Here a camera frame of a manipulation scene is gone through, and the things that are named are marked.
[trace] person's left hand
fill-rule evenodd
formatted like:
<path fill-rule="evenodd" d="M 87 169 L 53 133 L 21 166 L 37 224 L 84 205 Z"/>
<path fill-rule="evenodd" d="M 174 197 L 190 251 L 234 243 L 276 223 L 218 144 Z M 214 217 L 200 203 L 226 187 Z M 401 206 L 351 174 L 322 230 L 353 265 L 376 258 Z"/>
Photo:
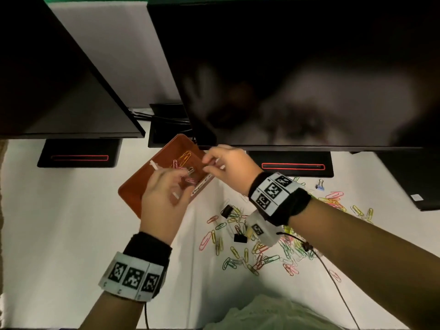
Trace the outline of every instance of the person's left hand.
<path fill-rule="evenodd" d="M 140 231 L 171 245 L 187 210 L 194 187 L 186 188 L 174 206 L 170 201 L 173 189 L 181 178 L 188 175 L 186 169 L 160 169 L 148 181 L 142 196 Z"/>

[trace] monitor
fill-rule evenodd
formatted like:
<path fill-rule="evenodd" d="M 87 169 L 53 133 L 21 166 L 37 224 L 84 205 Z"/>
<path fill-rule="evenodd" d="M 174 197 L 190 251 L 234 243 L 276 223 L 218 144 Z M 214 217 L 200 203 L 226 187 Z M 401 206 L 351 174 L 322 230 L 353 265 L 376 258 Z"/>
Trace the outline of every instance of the monitor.
<path fill-rule="evenodd" d="M 200 146 L 440 144 L 440 0 L 149 0 Z"/>
<path fill-rule="evenodd" d="M 2 0 L 0 138 L 143 138 L 43 0 Z"/>

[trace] brown tray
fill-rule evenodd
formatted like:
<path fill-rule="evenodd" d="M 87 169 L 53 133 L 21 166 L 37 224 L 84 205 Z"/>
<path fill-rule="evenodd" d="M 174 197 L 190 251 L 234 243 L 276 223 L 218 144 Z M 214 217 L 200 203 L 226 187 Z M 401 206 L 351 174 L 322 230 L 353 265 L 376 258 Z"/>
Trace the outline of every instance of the brown tray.
<path fill-rule="evenodd" d="M 190 138 L 178 134 L 122 184 L 118 189 L 118 194 L 140 218 L 142 195 L 145 192 L 148 180 L 154 172 L 154 167 L 150 164 L 150 161 L 153 161 L 161 168 L 183 167 L 192 171 L 189 177 L 182 178 L 181 183 L 179 183 L 181 190 L 190 185 L 196 187 L 191 195 L 190 201 L 192 201 L 214 178 L 214 176 L 202 170 L 206 166 L 201 162 L 204 155 L 205 153 Z M 174 205 L 178 202 L 174 195 L 170 195 L 170 200 Z"/>

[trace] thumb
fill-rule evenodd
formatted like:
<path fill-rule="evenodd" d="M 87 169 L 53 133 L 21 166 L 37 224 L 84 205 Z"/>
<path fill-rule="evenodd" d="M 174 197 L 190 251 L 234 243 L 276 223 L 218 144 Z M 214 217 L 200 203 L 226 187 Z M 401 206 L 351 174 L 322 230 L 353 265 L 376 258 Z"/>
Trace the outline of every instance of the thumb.
<path fill-rule="evenodd" d="M 215 177 L 217 177 L 222 182 L 224 182 L 224 180 L 226 179 L 226 172 L 220 168 L 213 166 L 213 165 L 207 165 L 206 167 L 203 168 L 203 171 L 207 172 L 209 174 L 213 174 Z"/>
<path fill-rule="evenodd" d="M 177 203 L 177 207 L 181 209 L 182 211 L 186 211 L 188 204 L 191 200 L 191 194 L 194 191 L 194 187 L 187 187 L 183 194 L 180 196 L 179 202 Z"/>

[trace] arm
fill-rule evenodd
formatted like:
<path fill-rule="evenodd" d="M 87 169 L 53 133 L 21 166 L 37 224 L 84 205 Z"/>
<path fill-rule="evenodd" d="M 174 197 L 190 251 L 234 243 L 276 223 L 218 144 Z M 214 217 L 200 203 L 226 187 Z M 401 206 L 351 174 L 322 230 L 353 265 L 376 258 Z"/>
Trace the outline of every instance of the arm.
<path fill-rule="evenodd" d="M 213 147 L 204 163 L 211 164 L 206 172 L 245 196 L 262 172 L 244 151 L 226 145 Z M 440 258 L 316 199 L 289 226 L 408 327 L 439 327 Z"/>
<path fill-rule="evenodd" d="M 171 245 L 179 230 L 193 187 L 186 188 L 179 203 L 171 204 L 170 196 L 186 169 L 162 169 L 154 172 L 142 197 L 140 231 Z M 101 294 L 79 330 L 134 330 L 144 303 L 110 293 Z"/>

